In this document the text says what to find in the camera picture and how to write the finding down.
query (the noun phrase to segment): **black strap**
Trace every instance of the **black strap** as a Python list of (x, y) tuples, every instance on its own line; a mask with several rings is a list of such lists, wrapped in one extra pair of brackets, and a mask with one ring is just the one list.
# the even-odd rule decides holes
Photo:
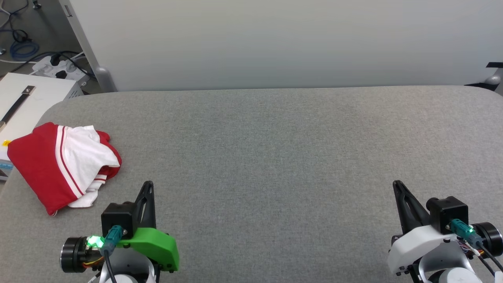
[(12, 105), (12, 107), (7, 111), (7, 114), (5, 114), (5, 116), (2, 118), (2, 122), (5, 122), (7, 123), (11, 118), (12, 116), (14, 116), (14, 113), (17, 111), (17, 109), (21, 106), (21, 104), (23, 104), (23, 102), (25, 102), (25, 100), (29, 97), (30, 95), (29, 94), (22, 94), (17, 100), (16, 102), (14, 103), (14, 105)]

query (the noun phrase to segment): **white stripe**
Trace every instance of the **white stripe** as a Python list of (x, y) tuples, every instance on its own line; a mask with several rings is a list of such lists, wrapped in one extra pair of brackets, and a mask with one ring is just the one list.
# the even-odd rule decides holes
[(61, 125), (58, 126), (58, 131), (57, 131), (58, 134), (56, 136), (56, 150), (55, 150), (56, 162), (58, 163), (59, 170), (63, 174), (63, 177), (65, 178), (66, 183), (70, 187), (73, 194), (78, 198), (78, 197), (81, 197), (82, 194), (78, 191), (78, 189), (75, 186), (75, 184), (73, 183), (69, 173), (65, 169), (65, 167), (63, 165), (63, 160), (62, 160), (62, 158), (64, 158), (64, 157), (61, 156), (60, 148), (61, 148), (61, 136), (63, 135), (63, 128), (64, 128), (64, 126), (61, 126)]

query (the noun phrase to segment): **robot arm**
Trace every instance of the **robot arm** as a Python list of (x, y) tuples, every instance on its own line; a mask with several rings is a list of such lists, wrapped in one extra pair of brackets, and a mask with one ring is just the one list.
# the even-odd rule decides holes
[[(64, 272), (84, 272), (91, 268), (100, 271), (99, 283), (111, 283), (109, 270), (112, 270), (118, 282), (158, 283), (161, 271), (173, 273), (178, 270), (175, 239), (156, 229), (151, 181), (143, 184), (135, 202), (109, 204), (101, 221), (103, 237), (66, 240), (60, 258)], [(105, 250), (109, 255), (110, 269), (103, 268)]]
[[(487, 222), (464, 225), (468, 206), (453, 196), (431, 198), (429, 214), (401, 181), (394, 181), (393, 189), (403, 234), (391, 239), (389, 270), (397, 276), (410, 274), (414, 283), (481, 282), (469, 263), (478, 251), (465, 240), (482, 243), (489, 253), (500, 256), (503, 239), (499, 231)], [(483, 261), (487, 255), (482, 254)], [(429, 271), (437, 272), (427, 278)], [(495, 282), (502, 277), (503, 272), (496, 272)]]

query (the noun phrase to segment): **teal connector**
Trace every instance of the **teal connector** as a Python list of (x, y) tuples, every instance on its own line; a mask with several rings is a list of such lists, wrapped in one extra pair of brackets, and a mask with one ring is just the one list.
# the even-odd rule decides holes
[(482, 244), (482, 237), (480, 237), (472, 227), (459, 219), (453, 219), (451, 221), (451, 231), (466, 240), (472, 247), (476, 248), (478, 242)]
[(119, 225), (114, 225), (107, 236), (105, 237), (105, 243), (103, 247), (101, 247), (100, 254), (105, 256), (105, 251), (108, 251), (108, 255), (112, 255), (114, 252), (115, 246), (122, 239), (122, 227)]

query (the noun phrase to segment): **floor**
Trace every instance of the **floor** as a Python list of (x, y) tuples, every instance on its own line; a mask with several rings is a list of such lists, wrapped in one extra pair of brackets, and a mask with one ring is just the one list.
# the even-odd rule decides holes
[[(3, 2), (2, 8), (7, 11), (15, 11), (26, 4), (26, 0), (0, 0)], [(59, 4), (58, 0), (41, 0), (42, 8), (33, 9), (33, 3), (29, 0), (28, 7), (20, 11), (20, 14), (12, 18), (12, 25), (15, 29), (22, 29), (26, 31), (34, 42), (40, 45), (39, 52), (45, 51), (63, 51), (71, 50), (81, 52), (82, 49), (75, 37), (70, 23)], [(7, 20), (7, 14), (0, 13), (0, 24)], [(10, 32), (0, 32), (0, 48), (9, 50), (10, 45), (13, 43), (13, 38)], [(0, 59), (12, 60), (12, 57), (7, 52), (0, 55)], [(78, 62), (82, 67), (89, 70), (89, 65), (86, 60), (79, 60)], [(0, 74), (5, 74), (10, 70), (16, 68), (18, 64), (0, 62)], [(32, 65), (28, 65), (17, 71), (21, 74), (29, 74), (32, 72)], [(89, 93), (101, 93), (100, 86), (97, 81), (89, 80), (82, 90)]]

